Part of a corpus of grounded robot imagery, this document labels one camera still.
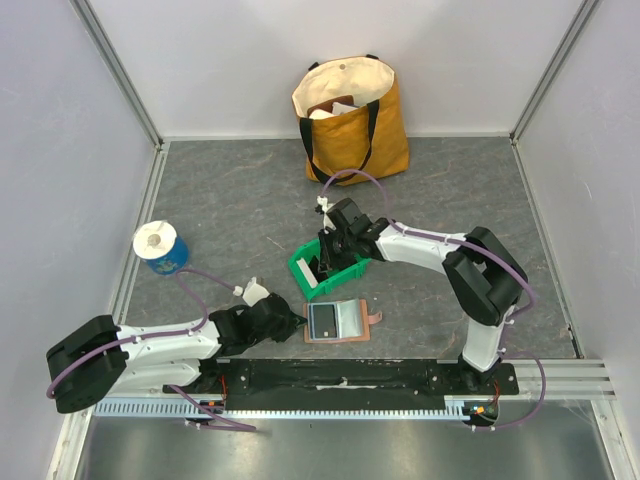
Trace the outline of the black credit card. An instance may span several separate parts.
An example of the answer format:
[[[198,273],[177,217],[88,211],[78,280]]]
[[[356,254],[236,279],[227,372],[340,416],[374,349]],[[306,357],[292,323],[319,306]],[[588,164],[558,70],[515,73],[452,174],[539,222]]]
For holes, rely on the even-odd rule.
[[[327,273],[322,269],[322,264],[317,256],[313,256],[308,263],[309,269],[318,282],[324,281],[327,278]]]
[[[312,340],[334,340],[338,338],[336,305],[334,303],[312,303],[308,306],[308,321]]]

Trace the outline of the green plastic bin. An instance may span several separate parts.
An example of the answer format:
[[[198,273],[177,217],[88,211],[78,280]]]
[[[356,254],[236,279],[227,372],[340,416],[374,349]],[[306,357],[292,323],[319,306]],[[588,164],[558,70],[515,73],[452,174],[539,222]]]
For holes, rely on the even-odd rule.
[[[287,264],[304,298],[312,300],[331,293],[346,282],[361,278],[369,262],[369,259],[358,259],[355,264],[344,270],[322,271],[320,242],[318,239],[314,239],[299,247],[289,258]]]

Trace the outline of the pink leather card holder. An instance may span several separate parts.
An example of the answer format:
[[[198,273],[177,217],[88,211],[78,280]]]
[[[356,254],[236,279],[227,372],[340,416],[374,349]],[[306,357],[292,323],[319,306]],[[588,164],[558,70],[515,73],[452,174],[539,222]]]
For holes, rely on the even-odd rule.
[[[333,302],[336,305],[338,338],[334,340],[312,340],[310,337],[309,321],[304,327],[304,342],[307,344],[339,344],[351,342],[366,342],[371,339],[371,326],[378,324],[383,315],[381,312],[370,314],[367,302],[364,299],[342,300]],[[304,305],[304,311],[308,320],[308,306]]]

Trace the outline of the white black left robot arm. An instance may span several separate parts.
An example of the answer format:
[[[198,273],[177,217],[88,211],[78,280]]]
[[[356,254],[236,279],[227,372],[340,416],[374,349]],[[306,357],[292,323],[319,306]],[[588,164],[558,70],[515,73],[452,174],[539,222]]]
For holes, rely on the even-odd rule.
[[[279,295],[253,305],[217,310],[205,321],[159,327],[117,325],[99,315],[51,347],[46,396],[61,414],[91,407],[109,395],[192,386],[216,388],[219,357],[239,355],[265,341],[284,342],[306,323]]]

